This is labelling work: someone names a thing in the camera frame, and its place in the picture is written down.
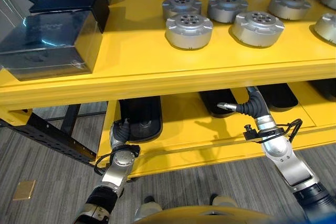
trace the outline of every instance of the upper shelf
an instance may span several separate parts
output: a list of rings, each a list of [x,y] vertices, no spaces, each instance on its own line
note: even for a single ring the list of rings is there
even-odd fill
[[[201,1],[205,15],[207,0]],[[247,1],[248,10],[267,10],[270,0]],[[243,46],[229,34],[230,24],[214,22],[209,44],[187,51],[164,37],[163,0],[113,0],[93,74],[20,82],[2,70],[0,105],[16,110],[333,78],[336,47],[310,31],[333,10],[308,1],[305,19],[283,20],[285,30],[269,48]]]

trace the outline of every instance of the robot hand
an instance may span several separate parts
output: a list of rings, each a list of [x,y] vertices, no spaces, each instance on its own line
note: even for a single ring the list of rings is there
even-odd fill
[[[271,116],[263,96],[256,87],[247,87],[249,100],[244,104],[219,103],[217,106],[250,115],[255,119],[259,132],[246,125],[246,140],[260,138],[262,150],[275,164],[298,203],[304,209],[310,221],[318,220],[327,214],[336,214],[336,203],[319,181],[311,168],[293,152],[291,141],[298,132],[302,121],[297,119],[290,124],[276,124]],[[284,131],[278,126],[288,126]],[[289,129],[295,126],[289,139],[285,137]]]
[[[101,182],[94,188],[86,201],[75,224],[107,224],[110,214],[121,196],[128,175],[132,172],[134,160],[140,153],[138,145],[126,145],[129,137],[129,123],[125,120],[114,122],[110,131],[112,153],[110,166],[107,168]]]

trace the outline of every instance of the yellow shelf frame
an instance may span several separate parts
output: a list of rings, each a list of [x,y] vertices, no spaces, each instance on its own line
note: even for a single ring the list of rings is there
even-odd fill
[[[303,120],[293,142],[295,150],[332,144],[336,141],[336,103],[324,99],[308,82],[289,84],[299,105],[286,112],[272,112],[278,123]],[[244,88],[233,89],[238,102],[244,102]],[[246,142],[242,132],[253,119],[241,114],[216,119],[208,115],[198,93],[183,93],[161,97],[163,131],[159,138],[140,144],[130,177],[167,172],[207,164],[263,156],[259,144]],[[97,159],[111,152],[110,126],[120,118],[118,103],[109,102]],[[100,163],[104,167],[105,158]]]
[[[310,31],[332,12],[318,0],[308,0],[312,8],[303,20],[284,21],[269,48],[243,46],[229,34],[230,25],[214,22],[210,43],[194,51],[165,39],[162,1],[113,0],[92,74],[20,82],[2,69],[0,118],[35,107],[336,77],[336,47]],[[207,0],[201,1],[205,15]],[[248,9],[267,10],[269,1],[248,0]]]

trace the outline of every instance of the black cable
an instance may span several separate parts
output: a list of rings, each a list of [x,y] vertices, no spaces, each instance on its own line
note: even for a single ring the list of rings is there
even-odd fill
[[[277,126],[287,126],[287,129],[286,129],[284,132],[282,132],[282,133],[276,134],[276,135],[274,135],[274,136],[271,136],[271,137],[269,137],[269,138],[267,138],[267,139],[265,139],[265,140],[262,140],[262,141],[259,141],[259,142],[256,142],[256,143],[258,143],[258,144],[262,144],[262,143],[265,143],[265,142],[270,141],[270,140],[272,140],[272,139],[275,139],[275,138],[277,138],[277,137],[286,135],[286,134],[290,131],[290,129],[291,129],[292,127],[294,127],[294,129],[293,129],[293,131],[292,131],[292,134],[290,134],[290,136],[289,136],[289,142],[291,143],[291,142],[293,141],[293,138],[294,138],[294,137],[296,136],[296,134],[298,133],[298,131],[299,131],[301,125],[302,125],[302,120],[301,120],[301,119],[296,119],[296,120],[294,120],[293,122],[291,122],[291,123],[287,123],[287,124],[277,124]]]
[[[93,167],[93,170],[95,171],[95,173],[97,173],[97,174],[100,175],[100,176],[103,175],[103,173],[100,172],[100,171],[101,171],[101,170],[104,171],[104,169],[103,169],[103,168],[99,168],[99,167],[98,167],[98,164],[99,164],[104,158],[110,156],[111,154],[112,154],[112,152],[109,153],[109,154],[102,155],[102,156],[97,160],[96,164],[95,164],[94,167]]]

